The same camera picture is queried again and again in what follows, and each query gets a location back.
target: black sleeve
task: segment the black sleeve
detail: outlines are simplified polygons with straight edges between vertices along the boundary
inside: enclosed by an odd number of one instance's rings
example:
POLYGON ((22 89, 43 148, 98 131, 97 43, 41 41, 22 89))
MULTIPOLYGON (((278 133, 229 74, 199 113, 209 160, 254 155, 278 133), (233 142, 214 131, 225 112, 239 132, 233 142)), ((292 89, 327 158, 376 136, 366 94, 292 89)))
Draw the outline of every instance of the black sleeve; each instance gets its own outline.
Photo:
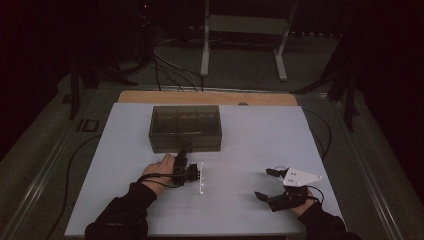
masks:
POLYGON ((298 218, 306 227, 307 240, 360 240, 352 232, 347 232, 343 220, 322 210, 320 203, 314 203, 298 218))
POLYGON ((146 209, 156 198, 150 188, 131 183, 125 196, 114 198, 96 221, 86 227, 85 239, 145 239, 148 230, 146 209))

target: dark translucent box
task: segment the dark translucent box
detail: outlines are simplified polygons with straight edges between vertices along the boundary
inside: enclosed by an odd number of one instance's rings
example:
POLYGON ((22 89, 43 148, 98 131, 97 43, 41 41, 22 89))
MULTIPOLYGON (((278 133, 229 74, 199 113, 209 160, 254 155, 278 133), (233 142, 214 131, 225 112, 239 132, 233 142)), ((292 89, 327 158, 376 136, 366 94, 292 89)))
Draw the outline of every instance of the dark translucent box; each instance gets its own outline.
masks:
POLYGON ((155 153, 220 151, 219 106, 155 106, 149 139, 155 153))

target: person's right hand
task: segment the person's right hand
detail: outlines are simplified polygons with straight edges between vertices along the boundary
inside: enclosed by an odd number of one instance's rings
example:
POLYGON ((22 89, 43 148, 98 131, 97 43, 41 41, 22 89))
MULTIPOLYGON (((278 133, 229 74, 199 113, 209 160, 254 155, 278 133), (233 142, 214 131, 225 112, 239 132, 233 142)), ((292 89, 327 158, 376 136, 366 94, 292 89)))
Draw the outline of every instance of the person's right hand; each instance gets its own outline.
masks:
MULTIPOLYGON (((310 196, 310 197, 313 197, 313 195, 312 195, 312 193, 311 193, 311 191, 309 191, 308 190, 308 196, 310 196)), ((315 203, 315 200, 313 200, 313 199, 306 199, 306 202, 305 202, 305 204, 303 204, 303 205, 300 205, 299 207, 295 207, 295 208, 292 208, 291 210, 298 216, 298 217, 300 217, 300 216, 302 216, 302 214, 304 213, 304 212, 306 212, 306 210, 308 210, 308 208, 310 208, 313 204, 315 203)))
MULTIPOLYGON (((146 174, 151 174, 151 173, 172 174, 174 170, 174 163, 175 163, 175 157, 167 153, 165 154, 161 162, 148 165, 144 169, 142 175, 144 176, 146 174)), ((152 189, 153 192, 155 192, 156 196, 159 197, 159 195, 166 189, 166 187, 161 184, 164 184, 164 185, 169 184, 171 177, 151 177, 145 180, 152 180, 152 181, 158 182, 158 183, 155 183, 155 182, 149 182, 149 181, 142 181, 141 184, 152 189)))

